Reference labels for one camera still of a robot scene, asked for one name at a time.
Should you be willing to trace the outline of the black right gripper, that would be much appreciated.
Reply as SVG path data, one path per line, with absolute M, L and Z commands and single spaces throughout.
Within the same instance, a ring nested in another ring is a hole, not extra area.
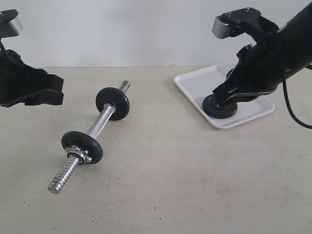
M 245 46 L 237 54 L 238 63 L 223 83 L 213 90 L 220 107 L 250 102 L 273 93 L 283 78 L 283 52 L 279 47 L 257 44 Z M 241 89 L 259 89 L 241 91 Z

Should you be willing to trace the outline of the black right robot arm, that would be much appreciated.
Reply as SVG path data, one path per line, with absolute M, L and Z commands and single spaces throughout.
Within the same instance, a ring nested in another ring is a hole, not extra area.
M 239 50 L 238 63 L 213 90 L 221 107 L 269 95 L 312 63 L 311 4 L 282 28 L 251 7 L 226 12 L 215 18 L 212 33 L 219 39 L 246 33 L 255 41 Z

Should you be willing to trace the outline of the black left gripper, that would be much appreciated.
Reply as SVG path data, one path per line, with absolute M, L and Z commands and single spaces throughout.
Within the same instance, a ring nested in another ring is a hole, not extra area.
M 25 64 L 14 50 L 0 52 L 1 107 L 62 105 L 63 84 L 63 78 Z

